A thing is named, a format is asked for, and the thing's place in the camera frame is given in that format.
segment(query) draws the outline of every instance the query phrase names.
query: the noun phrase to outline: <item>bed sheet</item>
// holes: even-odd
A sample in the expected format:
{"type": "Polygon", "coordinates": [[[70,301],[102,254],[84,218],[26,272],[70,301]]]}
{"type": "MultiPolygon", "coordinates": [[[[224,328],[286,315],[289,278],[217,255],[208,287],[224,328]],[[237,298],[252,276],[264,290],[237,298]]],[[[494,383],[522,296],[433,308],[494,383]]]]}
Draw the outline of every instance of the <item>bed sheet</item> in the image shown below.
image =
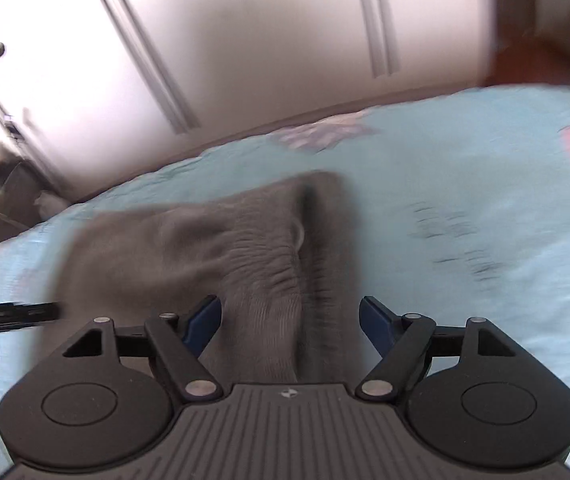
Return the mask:
{"type": "MultiPolygon", "coordinates": [[[[207,150],[0,244],[0,301],[50,300],[69,240],[100,211],[331,170],[357,206],[360,294],[440,324],[487,317],[570,386],[570,89],[469,90],[326,126],[207,150]]],[[[0,335],[0,397],[28,370],[36,330],[0,335]]]]}

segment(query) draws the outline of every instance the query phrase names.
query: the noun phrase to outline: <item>triangular cutout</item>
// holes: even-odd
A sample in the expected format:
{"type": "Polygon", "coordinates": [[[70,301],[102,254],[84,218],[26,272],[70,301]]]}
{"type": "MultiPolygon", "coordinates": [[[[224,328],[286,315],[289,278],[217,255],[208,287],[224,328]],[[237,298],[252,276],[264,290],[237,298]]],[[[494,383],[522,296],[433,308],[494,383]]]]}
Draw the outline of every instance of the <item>triangular cutout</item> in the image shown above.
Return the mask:
{"type": "Polygon", "coordinates": [[[478,355],[514,357],[516,354],[489,330],[478,331],[478,355]]]}
{"type": "Polygon", "coordinates": [[[102,332],[90,330],[63,354],[64,357],[92,357],[102,354],[102,332]]]}

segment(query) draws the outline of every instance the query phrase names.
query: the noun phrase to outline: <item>folded garment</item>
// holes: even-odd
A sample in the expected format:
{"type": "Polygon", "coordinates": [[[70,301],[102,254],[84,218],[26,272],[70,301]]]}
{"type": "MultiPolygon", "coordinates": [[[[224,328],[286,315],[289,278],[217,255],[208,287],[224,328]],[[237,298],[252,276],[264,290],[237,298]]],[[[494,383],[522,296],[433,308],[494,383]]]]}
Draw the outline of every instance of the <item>folded garment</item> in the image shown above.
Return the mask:
{"type": "Polygon", "coordinates": [[[47,354],[97,316],[117,326],[222,300],[201,361],[228,388],[245,382],[354,383],[357,288],[352,211],[340,177],[306,173],[203,204],[102,214],[77,235],[44,330],[47,354]]]}

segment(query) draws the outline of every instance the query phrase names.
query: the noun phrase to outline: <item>ribbed gray panel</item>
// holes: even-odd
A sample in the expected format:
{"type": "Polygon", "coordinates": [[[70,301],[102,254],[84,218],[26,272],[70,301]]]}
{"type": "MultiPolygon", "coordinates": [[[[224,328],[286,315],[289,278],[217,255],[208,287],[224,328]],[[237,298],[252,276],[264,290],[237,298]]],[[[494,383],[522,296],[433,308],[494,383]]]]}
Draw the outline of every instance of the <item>ribbed gray panel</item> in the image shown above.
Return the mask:
{"type": "MultiPolygon", "coordinates": [[[[62,480],[26,466],[8,480],[62,480]]],[[[190,406],[169,436],[133,462],[76,480],[570,480],[559,464],[534,472],[464,469],[416,443],[395,411],[351,398],[340,384],[236,386],[190,406]]]]}

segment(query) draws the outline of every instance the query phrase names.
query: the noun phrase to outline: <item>bed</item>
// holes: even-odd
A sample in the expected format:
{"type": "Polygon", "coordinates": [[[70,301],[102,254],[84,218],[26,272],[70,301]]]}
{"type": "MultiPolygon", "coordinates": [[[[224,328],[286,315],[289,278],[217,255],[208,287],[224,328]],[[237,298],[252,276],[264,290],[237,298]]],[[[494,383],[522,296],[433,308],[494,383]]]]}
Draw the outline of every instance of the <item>bed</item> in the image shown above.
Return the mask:
{"type": "MultiPolygon", "coordinates": [[[[212,148],[0,244],[0,302],[49,300],[74,232],[100,211],[313,169],[344,175],[357,205],[360,295],[440,324],[487,317],[570,386],[569,88],[473,89],[212,148]]],[[[29,369],[36,330],[0,335],[0,398],[29,369]]]]}

